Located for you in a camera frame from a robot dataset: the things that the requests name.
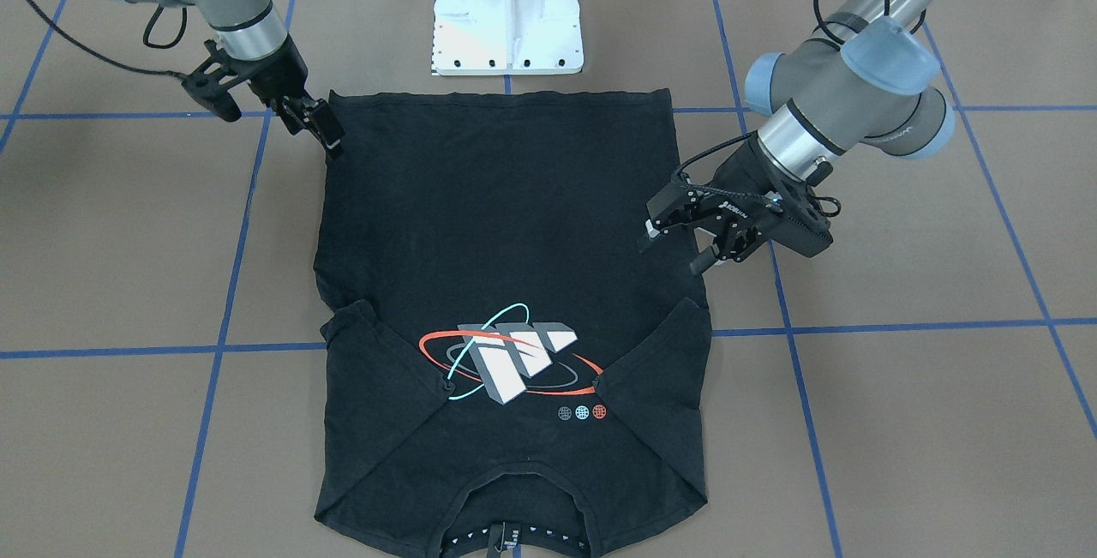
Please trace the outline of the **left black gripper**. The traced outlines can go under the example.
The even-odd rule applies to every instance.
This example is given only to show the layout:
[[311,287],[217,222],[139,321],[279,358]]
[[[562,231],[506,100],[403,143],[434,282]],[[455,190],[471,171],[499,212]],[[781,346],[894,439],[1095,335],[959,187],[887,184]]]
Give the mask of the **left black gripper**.
[[764,155],[759,143],[748,141],[740,145],[710,180],[710,186],[735,192],[737,196],[724,198],[701,189],[700,184],[690,183],[689,176],[685,180],[671,176],[670,182],[646,204],[648,219],[645,232],[636,243],[638,252],[646,252],[657,239],[672,229],[686,227],[712,237],[712,244],[690,261],[690,273],[694,276],[701,276],[710,267],[726,261],[744,261],[770,239],[755,226],[755,217],[770,202],[767,194],[781,176],[788,182],[806,184],[814,195],[812,202],[824,214],[822,200],[811,184],[785,175]]

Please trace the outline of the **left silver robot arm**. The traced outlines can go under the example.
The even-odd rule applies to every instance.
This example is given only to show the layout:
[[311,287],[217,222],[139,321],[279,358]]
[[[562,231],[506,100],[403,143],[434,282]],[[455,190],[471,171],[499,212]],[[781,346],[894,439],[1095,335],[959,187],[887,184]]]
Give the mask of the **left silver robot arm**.
[[[773,242],[803,257],[830,247],[840,202],[818,185],[855,145],[900,159],[936,153],[955,132],[955,112],[932,86],[941,65],[915,38],[934,0],[847,0],[794,52],[758,57],[743,96],[764,116],[756,130],[726,141],[730,157],[705,183],[685,166],[647,203],[638,249],[674,229],[713,238],[691,261],[702,274],[744,261]],[[832,202],[833,209],[825,210]]]

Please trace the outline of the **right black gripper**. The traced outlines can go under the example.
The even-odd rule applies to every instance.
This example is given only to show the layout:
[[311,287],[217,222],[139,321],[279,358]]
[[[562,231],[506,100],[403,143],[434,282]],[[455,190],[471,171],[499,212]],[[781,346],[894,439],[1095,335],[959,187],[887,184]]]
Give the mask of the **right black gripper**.
[[313,99],[305,88],[309,70],[297,43],[286,36],[276,52],[259,59],[249,86],[267,109],[278,113],[299,113],[303,128],[308,129],[321,144],[327,157],[344,152],[344,127],[325,99]]

